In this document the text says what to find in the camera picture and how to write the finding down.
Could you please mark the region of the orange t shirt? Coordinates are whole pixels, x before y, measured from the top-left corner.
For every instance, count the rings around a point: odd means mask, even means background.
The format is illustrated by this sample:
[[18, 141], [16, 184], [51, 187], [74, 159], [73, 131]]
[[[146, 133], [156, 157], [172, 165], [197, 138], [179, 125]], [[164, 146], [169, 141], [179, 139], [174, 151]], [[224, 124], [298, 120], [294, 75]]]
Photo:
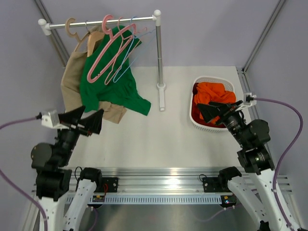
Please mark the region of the orange t shirt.
[[197, 104], [208, 104], [209, 102], [235, 103], [236, 96], [232, 91], [225, 90], [221, 83], [202, 82], [197, 85], [198, 93], [194, 96], [194, 102]]

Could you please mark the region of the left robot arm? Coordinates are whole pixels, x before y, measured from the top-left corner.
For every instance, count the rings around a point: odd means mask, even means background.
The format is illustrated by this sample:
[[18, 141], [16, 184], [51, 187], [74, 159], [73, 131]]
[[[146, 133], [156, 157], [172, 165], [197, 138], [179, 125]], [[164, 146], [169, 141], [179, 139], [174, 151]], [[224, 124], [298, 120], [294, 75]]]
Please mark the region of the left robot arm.
[[85, 167], [77, 179], [75, 196], [68, 208], [72, 170], [66, 169], [73, 150], [81, 135], [99, 134], [104, 110], [100, 109], [83, 118], [85, 107], [81, 106], [63, 114], [56, 110], [38, 115], [44, 127], [56, 129], [54, 144], [39, 143], [31, 151], [31, 167], [36, 170], [36, 196], [41, 212], [41, 231], [77, 231], [89, 203], [90, 196], [103, 187], [101, 170]]

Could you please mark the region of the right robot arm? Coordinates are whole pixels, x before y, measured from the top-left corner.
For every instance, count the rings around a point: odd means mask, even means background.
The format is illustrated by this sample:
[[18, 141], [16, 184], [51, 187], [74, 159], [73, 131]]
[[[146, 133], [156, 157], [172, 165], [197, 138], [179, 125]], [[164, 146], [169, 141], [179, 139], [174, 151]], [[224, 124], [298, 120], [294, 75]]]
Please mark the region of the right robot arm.
[[240, 171], [228, 167], [216, 177], [199, 176], [204, 191], [232, 192], [240, 200], [259, 231], [301, 231], [294, 220], [277, 183], [278, 166], [265, 148], [270, 141], [269, 126], [265, 120], [245, 123], [243, 101], [235, 103], [209, 102], [197, 104], [205, 122], [216, 120], [223, 124], [239, 143], [238, 160], [254, 183], [258, 195], [246, 187]]

